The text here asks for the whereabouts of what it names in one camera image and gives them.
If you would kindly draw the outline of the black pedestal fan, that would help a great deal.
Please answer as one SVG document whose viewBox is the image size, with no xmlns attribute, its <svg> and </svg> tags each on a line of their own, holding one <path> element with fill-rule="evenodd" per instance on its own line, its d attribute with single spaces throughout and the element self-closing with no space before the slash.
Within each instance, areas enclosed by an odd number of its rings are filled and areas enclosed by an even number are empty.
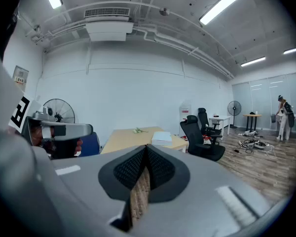
<svg viewBox="0 0 296 237">
<path fill-rule="evenodd" d="M 233 122 L 230 127 L 236 129 L 235 117 L 241 113 L 241 104 L 238 101 L 231 101 L 228 104 L 227 111 L 233 118 Z"/>
</svg>

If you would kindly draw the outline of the grey wall electrical panel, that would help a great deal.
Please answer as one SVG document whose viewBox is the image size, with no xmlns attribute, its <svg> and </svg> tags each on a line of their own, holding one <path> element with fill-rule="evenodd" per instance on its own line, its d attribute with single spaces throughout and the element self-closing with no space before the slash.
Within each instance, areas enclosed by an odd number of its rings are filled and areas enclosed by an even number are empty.
<svg viewBox="0 0 296 237">
<path fill-rule="evenodd" d="M 21 68 L 20 66 L 15 66 L 13 79 L 14 82 L 20 86 L 25 86 L 27 83 L 29 71 Z"/>
</svg>

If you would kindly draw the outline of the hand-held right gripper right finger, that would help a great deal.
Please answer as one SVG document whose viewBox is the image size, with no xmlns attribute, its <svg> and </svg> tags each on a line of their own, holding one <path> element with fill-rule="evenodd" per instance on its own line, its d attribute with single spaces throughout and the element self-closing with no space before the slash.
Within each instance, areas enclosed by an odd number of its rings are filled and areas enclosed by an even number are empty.
<svg viewBox="0 0 296 237">
<path fill-rule="evenodd" d="M 271 209 L 270 203 L 219 163 L 160 146 L 190 172 L 172 201 L 150 203 L 132 228 L 134 237 L 226 237 L 240 232 Z"/>
</svg>

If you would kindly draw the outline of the white folder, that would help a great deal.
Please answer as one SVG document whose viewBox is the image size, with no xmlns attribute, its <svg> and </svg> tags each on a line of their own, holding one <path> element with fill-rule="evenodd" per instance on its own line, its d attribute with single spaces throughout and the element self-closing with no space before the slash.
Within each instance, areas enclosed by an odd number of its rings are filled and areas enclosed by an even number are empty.
<svg viewBox="0 0 296 237">
<path fill-rule="evenodd" d="M 158 146 L 172 146 L 172 135 L 170 132 L 156 131 L 152 136 L 151 144 Z"/>
</svg>

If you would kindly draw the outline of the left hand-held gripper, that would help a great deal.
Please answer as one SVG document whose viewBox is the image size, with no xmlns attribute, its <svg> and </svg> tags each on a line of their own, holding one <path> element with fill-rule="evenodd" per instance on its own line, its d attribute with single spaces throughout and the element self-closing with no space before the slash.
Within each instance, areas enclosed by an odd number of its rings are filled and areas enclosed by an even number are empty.
<svg viewBox="0 0 296 237">
<path fill-rule="evenodd" d="M 90 124 L 51 122 L 34 114 L 38 104 L 26 95 L 3 67 L 0 56 L 0 156 L 24 153 L 31 142 L 30 128 L 41 125 L 46 140 L 72 140 L 93 133 Z"/>
</svg>

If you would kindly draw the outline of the white ceiling air conditioner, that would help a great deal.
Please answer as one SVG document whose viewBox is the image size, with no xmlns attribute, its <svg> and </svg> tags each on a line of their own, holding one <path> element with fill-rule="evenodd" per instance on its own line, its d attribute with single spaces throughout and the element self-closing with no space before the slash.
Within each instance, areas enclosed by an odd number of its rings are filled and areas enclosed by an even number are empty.
<svg viewBox="0 0 296 237">
<path fill-rule="evenodd" d="M 91 41 L 126 41 L 127 34 L 133 32 L 127 7 L 99 7 L 84 12 Z"/>
</svg>

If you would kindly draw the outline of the black mesh office chair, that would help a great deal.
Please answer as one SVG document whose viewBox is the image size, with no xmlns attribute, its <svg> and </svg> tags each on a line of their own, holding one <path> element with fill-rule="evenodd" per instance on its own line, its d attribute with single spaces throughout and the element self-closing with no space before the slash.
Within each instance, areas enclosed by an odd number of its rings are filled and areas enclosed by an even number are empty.
<svg viewBox="0 0 296 237">
<path fill-rule="evenodd" d="M 185 121 L 180 122 L 180 126 L 188 139 L 188 152 L 197 157 L 218 161 L 225 153 L 225 147 L 217 145 L 217 138 L 221 135 L 210 135 L 211 144 L 204 143 L 204 137 L 198 126 L 198 119 L 194 115 L 188 115 Z"/>
<path fill-rule="evenodd" d="M 216 129 L 216 125 L 213 127 L 209 125 L 207 113 L 205 108 L 198 109 L 198 117 L 201 123 L 201 133 L 203 135 L 220 135 L 221 130 Z"/>
</svg>

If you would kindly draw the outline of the person's left hand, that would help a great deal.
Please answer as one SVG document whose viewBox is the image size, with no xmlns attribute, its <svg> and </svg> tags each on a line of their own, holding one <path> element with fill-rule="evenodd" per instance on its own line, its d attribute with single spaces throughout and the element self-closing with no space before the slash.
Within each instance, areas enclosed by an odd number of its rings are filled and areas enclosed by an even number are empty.
<svg viewBox="0 0 296 237">
<path fill-rule="evenodd" d="M 42 147 L 51 159 L 73 158 L 81 151 L 83 141 L 78 139 L 68 141 L 54 141 L 55 131 L 53 126 L 32 126 L 30 128 L 33 146 Z"/>
</svg>

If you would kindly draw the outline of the white rectangular table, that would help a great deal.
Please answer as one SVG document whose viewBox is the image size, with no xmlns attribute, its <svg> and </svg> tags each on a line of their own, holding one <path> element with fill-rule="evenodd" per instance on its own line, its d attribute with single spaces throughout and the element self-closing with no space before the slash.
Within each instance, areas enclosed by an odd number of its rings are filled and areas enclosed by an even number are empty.
<svg viewBox="0 0 296 237">
<path fill-rule="evenodd" d="M 231 116 L 218 116 L 218 117 L 211 117 L 209 118 L 209 124 L 210 126 L 213 126 L 214 124 L 219 124 L 222 125 L 221 128 L 221 138 L 220 140 L 222 141 L 224 139 L 224 128 L 227 126 L 227 135 L 229 135 L 230 131 L 230 119 Z"/>
</svg>

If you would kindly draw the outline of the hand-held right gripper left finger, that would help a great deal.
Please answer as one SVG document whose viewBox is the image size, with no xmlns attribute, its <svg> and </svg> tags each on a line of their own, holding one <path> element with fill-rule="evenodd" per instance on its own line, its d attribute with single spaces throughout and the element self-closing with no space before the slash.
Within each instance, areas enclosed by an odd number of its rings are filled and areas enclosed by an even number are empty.
<svg viewBox="0 0 296 237">
<path fill-rule="evenodd" d="M 0 205 L 14 237 L 147 237 L 131 232 L 131 190 L 115 184 L 108 196 L 94 176 L 98 168 L 78 160 L 76 171 L 58 174 L 40 147 L 0 132 Z"/>
</svg>

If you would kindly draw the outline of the black floor fan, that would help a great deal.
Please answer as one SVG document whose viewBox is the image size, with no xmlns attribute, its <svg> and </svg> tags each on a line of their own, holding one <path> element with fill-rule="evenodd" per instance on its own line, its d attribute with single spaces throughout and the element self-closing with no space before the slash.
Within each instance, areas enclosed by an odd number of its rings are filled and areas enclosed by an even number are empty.
<svg viewBox="0 0 296 237">
<path fill-rule="evenodd" d="M 72 107 L 64 100 L 54 98 L 43 104 L 47 107 L 48 117 L 54 122 L 75 123 L 75 114 Z"/>
</svg>

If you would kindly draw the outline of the white standing sign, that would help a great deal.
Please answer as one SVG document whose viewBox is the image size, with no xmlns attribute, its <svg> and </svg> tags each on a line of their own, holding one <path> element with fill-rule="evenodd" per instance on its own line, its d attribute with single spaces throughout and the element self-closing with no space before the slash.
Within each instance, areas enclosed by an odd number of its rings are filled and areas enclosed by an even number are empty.
<svg viewBox="0 0 296 237">
<path fill-rule="evenodd" d="M 184 100 L 179 107 L 179 136 L 185 136 L 183 129 L 181 128 L 181 122 L 187 120 L 187 116 L 192 114 L 192 106 L 190 100 Z"/>
</svg>

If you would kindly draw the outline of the round wooden table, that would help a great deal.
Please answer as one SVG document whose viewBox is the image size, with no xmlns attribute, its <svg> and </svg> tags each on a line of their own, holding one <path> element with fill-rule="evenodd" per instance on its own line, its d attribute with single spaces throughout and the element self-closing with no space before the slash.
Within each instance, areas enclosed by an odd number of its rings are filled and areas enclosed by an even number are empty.
<svg viewBox="0 0 296 237">
<path fill-rule="evenodd" d="M 257 118 L 261 117 L 262 115 L 259 114 L 246 114 L 243 115 L 244 117 L 247 118 L 247 123 L 246 123 L 246 131 L 255 131 L 256 126 L 257 126 Z"/>
</svg>

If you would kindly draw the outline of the blue chair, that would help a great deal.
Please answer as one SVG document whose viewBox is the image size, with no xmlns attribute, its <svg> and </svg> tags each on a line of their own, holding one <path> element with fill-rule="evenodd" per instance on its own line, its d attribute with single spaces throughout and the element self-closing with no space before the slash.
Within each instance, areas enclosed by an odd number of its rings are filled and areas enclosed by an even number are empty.
<svg viewBox="0 0 296 237">
<path fill-rule="evenodd" d="M 96 132 L 81 138 L 82 145 L 79 157 L 88 157 L 100 153 L 100 143 Z"/>
</svg>

